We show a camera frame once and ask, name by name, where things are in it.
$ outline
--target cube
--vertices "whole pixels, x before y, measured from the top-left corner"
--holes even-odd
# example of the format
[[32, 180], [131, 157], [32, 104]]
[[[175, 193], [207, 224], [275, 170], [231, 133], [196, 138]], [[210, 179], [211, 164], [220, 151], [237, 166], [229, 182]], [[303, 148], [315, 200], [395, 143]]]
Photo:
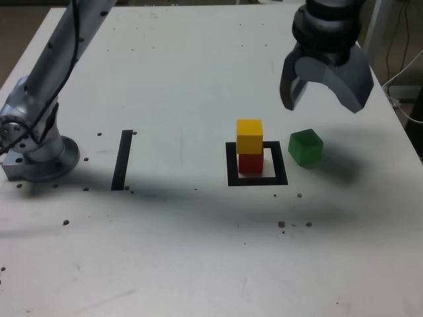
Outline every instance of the cube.
[[262, 154], [240, 154], [238, 156], [238, 172], [241, 174], [262, 174], [263, 161], [263, 149]]
[[292, 133], [288, 152], [300, 166], [314, 164], [322, 157], [323, 141], [313, 129]]
[[241, 119], [237, 121], [237, 154], [258, 154], [263, 149], [262, 120]]

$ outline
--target stacked cubes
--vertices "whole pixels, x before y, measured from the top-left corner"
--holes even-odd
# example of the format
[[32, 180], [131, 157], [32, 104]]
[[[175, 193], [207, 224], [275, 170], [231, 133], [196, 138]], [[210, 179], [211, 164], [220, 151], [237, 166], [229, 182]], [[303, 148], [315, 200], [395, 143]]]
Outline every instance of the stacked cubes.
[[263, 173], [263, 126], [261, 120], [237, 121], [238, 172], [241, 174]]

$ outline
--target black line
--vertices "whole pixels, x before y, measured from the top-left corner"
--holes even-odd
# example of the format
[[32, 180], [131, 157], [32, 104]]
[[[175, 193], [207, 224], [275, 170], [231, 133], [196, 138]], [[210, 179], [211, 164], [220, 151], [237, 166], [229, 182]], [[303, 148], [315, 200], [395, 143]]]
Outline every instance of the black line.
[[112, 189], [124, 190], [126, 169], [128, 167], [128, 160], [130, 158], [131, 141], [133, 130], [123, 130], [120, 137], [118, 158], [114, 167]]
[[271, 185], [279, 185], [278, 179], [276, 177], [238, 178], [238, 182], [236, 186], [271, 186]]
[[237, 144], [226, 142], [227, 185], [238, 186]]
[[263, 142], [263, 147], [265, 149], [270, 148], [272, 152], [273, 168], [275, 170], [275, 176], [278, 179], [278, 184], [287, 185], [288, 178], [286, 177], [284, 158], [282, 156], [282, 150], [280, 149], [279, 142]]

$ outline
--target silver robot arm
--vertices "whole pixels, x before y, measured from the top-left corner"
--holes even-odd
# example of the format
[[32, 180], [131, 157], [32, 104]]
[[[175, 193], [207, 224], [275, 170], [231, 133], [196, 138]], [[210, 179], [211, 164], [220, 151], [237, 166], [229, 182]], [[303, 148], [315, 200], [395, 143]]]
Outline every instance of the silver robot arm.
[[71, 0], [31, 74], [10, 93], [0, 111], [0, 155], [8, 152], [2, 167], [9, 180], [52, 180], [78, 163], [78, 146], [56, 124], [58, 93], [115, 3]]

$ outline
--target metal arm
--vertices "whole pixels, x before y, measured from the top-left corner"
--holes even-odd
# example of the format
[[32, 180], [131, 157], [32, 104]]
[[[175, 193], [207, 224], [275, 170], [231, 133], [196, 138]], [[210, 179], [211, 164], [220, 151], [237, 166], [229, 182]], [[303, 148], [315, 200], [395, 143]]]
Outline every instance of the metal arm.
[[[80, 59], [116, 0], [77, 0]], [[0, 140], [8, 147], [26, 132], [65, 80], [75, 46], [72, 5], [63, 14], [31, 74], [19, 80], [0, 111]], [[59, 134], [53, 100], [32, 133], [16, 144], [3, 161], [9, 180], [51, 180], [68, 173], [79, 160], [76, 143]]]
[[340, 103], [356, 113], [373, 89], [365, 55], [356, 45], [364, 0], [307, 0], [294, 16], [297, 40], [286, 57], [280, 81], [285, 108], [294, 110], [307, 82], [330, 88]]

